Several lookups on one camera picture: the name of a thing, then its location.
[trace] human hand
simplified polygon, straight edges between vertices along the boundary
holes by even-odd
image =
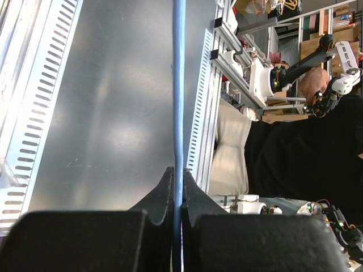
[[[303,94],[308,104],[312,104],[314,95],[320,91],[322,93],[328,87],[329,75],[324,69],[313,68],[305,74],[305,77],[300,81],[298,88]]]

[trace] metal table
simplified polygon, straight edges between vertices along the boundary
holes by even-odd
[[[0,232],[27,210],[128,209],[174,164],[172,2],[45,2],[38,16],[48,12],[33,27],[41,37],[29,46],[35,46],[33,64],[29,82],[22,81],[18,120],[8,114],[1,135],[0,149],[7,150],[21,186],[0,195],[6,211]],[[210,51],[206,29],[213,32],[216,7],[214,0],[187,4],[185,154],[203,52]],[[52,69],[58,70],[54,76]]]

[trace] black shirt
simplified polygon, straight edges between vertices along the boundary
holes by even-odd
[[[356,95],[343,96],[323,118],[253,122],[245,151],[249,193],[327,199],[342,210],[349,224],[363,223],[359,127],[363,98]]]

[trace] blue rope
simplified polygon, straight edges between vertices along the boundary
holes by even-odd
[[[184,65],[185,65],[185,10],[186,0],[173,1],[173,107],[174,107],[174,221],[172,243],[172,269],[179,272],[181,263],[181,225],[183,201],[183,115],[184,115]]]

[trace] beige pants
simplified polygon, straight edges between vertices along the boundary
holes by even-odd
[[[216,141],[208,194],[235,195],[248,193],[244,145],[251,120],[232,105],[220,99]]]

